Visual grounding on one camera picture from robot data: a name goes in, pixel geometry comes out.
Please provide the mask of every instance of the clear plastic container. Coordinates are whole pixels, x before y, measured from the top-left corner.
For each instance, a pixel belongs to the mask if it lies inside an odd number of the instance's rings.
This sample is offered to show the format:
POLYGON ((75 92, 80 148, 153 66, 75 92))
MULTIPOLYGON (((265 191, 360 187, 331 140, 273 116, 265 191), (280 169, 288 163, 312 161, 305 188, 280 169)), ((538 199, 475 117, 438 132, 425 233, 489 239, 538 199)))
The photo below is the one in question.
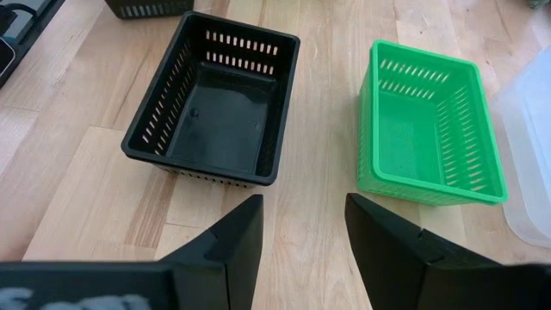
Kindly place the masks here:
POLYGON ((496 134, 506 135, 509 141, 508 146, 499 147, 509 147, 502 152, 509 152, 514 161, 516 175, 506 169, 506 178, 517 177, 519 184, 514 189, 510 186, 510 200, 504 203, 507 223, 525 242, 551 248, 551 47, 503 88, 490 106, 504 125, 496 134))

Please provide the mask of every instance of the dark basket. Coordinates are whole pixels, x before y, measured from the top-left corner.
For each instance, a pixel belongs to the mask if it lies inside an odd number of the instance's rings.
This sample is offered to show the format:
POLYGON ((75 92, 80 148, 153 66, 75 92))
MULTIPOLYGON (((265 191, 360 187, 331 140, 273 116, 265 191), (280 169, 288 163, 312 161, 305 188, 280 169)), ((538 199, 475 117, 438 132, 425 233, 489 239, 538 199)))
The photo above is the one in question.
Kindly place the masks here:
POLYGON ((121 19, 181 16, 193 9, 194 0, 105 0, 121 19))
POLYGON ((187 13, 122 150, 191 177, 272 184, 299 45, 289 34, 187 13))

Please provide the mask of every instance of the light wood surface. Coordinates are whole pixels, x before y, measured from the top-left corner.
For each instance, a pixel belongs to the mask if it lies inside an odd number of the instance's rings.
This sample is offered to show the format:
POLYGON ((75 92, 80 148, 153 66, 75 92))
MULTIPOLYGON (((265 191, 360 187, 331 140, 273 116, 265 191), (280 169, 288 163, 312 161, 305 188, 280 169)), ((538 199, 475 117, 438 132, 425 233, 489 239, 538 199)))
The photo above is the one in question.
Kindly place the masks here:
MULTIPOLYGON (((551 10, 524 0, 195 0, 195 9, 301 38, 275 184, 239 189, 126 158, 119 144, 178 19, 123 22, 103 0, 66 0, 0 90, 0 260, 158 259, 260 193, 254 308, 368 309, 344 197, 357 192, 356 99, 373 40, 472 60, 489 97, 551 44, 551 10)), ((501 206, 364 195, 501 263, 551 262, 550 250, 515 236, 501 206)))

